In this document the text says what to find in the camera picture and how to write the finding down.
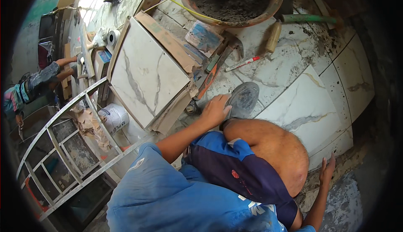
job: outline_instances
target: white marker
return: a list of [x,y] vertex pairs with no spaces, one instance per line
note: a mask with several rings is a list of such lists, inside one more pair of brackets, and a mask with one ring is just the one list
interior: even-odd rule
[[250,59],[246,60],[246,61],[243,62],[243,63],[238,63],[238,64],[235,64],[235,65],[233,65],[233,66],[231,66],[231,67],[225,68],[225,72],[228,72],[228,71],[234,70],[234,69],[236,69],[236,68],[242,67],[243,65],[246,65],[246,64],[248,64],[248,63],[253,63],[254,61],[256,61],[256,60],[258,60],[258,59],[260,59],[260,57],[258,57],[258,56],[257,56],[257,57],[250,58]]

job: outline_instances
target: cement bag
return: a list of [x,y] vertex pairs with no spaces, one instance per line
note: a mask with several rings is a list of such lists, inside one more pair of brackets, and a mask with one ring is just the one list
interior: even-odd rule
[[111,136],[115,135],[129,122],[128,113],[122,106],[117,104],[107,105],[98,111],[98,115],[106,117],[106,122],[103,124]]

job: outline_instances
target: wall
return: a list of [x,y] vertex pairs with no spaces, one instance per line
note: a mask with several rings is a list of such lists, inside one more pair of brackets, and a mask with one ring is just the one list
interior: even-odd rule
[[[36,0],[33,2],[16,38],[7,84],[18,83],[23,74],[35,73],[38,67],[39,22],[43,14],[56,7],[59,0]],[[48,104],[46,98],[40,98],[24,108],[25,116]]]

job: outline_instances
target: shorts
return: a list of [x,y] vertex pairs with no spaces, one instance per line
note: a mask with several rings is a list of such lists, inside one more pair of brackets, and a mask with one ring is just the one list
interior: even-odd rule
[[190,144],[184,161],[197,168],[211,184],[254,202],[275,204],[278,220],[290,229],[297,204],[275,169],[257,157],[242,139],[227,142],[221,132],[208,132]]
[[25,81],[25,92],[29,97],[30,103],[33,100],[47,94],[49,92],[49,84],[58,82],[56,77],[60,73],[60,66],[56,62],[52,62],[43,70],[34,73]]

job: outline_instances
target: man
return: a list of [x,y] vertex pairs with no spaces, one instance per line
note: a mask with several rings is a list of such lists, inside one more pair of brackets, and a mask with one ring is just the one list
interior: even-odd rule
[[[293,216],[290,230],[318,231],[334,155],[328,167],[325,158],[322,162],[318,197],[302,220],[291,205],[307,176],[302,144],[267,121],[232,118],[250,114],[256,90],[250,83],[240,85],[228,106],[229,97],[218,95],[193,124],[156,144],[143,144],[108,202],[110,230],[287,231],[279,220],[279,210],[285,209],[281,219],[289,222]],[[224,133],[206,133],[229,112],[221,125]],[[178,172],[170,163],[185,150]]]
[[24,108],[25,104],[31,103],[48,91],[53,91],[56,85],[69,75],[73,75],[77,78],[76,65],[60,72],[61,68],[73,62],[77,62],[77,56],[58,59],[43,70],[31,74],[21,84],[16,84],[6,90],[3,99],[3,107],[6,115],[15,116],[18,126],[22,127],[24,122],[21,116],[21,110]]

